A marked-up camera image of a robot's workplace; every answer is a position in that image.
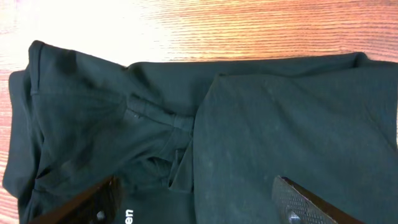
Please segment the black t-shirt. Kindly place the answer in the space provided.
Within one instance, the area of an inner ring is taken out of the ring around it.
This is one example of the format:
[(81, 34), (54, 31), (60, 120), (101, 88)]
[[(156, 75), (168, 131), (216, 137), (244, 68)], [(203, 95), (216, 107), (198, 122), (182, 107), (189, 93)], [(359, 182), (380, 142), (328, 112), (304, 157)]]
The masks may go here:
[(277, 223), (285, 176), (397, 222), (397, 64), (363, 53), (128, 67), (40, 41), (9, 77), (19, 221), (108, 177), (116, 223)]

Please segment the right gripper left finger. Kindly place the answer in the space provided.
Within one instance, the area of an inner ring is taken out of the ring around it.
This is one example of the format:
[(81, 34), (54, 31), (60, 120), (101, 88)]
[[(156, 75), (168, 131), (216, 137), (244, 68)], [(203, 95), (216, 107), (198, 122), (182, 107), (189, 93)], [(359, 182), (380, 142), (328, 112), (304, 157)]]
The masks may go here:
[(120, 180), (109, 177), (29, 224), (111, 224), (122, 196)]

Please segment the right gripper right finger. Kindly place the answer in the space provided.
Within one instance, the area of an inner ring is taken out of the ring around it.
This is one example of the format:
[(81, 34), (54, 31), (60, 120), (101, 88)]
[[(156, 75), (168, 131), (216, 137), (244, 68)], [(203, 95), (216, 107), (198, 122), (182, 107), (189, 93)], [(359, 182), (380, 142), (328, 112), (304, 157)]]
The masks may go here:
[(272, 201), (281, 224), (362, 224), (287, 177), (274, 179)]

